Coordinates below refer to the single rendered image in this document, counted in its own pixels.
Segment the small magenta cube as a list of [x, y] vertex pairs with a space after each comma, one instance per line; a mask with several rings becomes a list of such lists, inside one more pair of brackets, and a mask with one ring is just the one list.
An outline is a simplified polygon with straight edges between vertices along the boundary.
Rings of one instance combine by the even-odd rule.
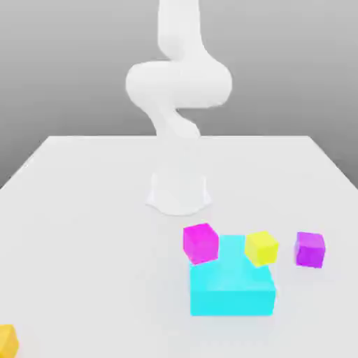
[[183, 250], [193, 265], [214, 261], [218, 258], [219, 236], [209, 223], [185, 227]]

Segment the small yellow cube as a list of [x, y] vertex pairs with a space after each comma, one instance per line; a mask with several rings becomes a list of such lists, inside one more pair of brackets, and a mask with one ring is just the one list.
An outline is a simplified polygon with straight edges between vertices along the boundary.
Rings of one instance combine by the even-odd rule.
[[256, 267], [274, 264], [278, 256], [279, 242], [267, 231], [248, 234], [244, 253]]

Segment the small purple cube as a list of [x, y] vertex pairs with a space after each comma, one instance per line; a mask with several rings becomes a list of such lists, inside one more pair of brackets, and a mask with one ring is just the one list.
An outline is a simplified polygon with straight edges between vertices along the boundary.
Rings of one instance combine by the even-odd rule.
[[294, 246], [294, 260], [297, 266], [322, 268], [326, 252], [322, 234], [299, 231]]

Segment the small orange cube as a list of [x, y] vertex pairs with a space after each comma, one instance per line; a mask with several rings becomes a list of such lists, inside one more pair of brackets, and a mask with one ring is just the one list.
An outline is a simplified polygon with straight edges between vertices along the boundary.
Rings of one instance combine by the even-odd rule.
[[16, 330], [11, 324], [0, 324], [0, 358], [15, 358], [19, 348]]

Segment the large cyan box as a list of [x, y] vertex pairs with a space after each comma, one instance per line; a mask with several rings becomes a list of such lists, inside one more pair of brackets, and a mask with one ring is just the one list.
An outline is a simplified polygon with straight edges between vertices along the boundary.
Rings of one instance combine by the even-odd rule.
[[192, 316], [269, 316], [276, 288], [267, 266], [255, 267], [244, 253], [244, 235], [220, 236], [218, 259], [189, 265]]

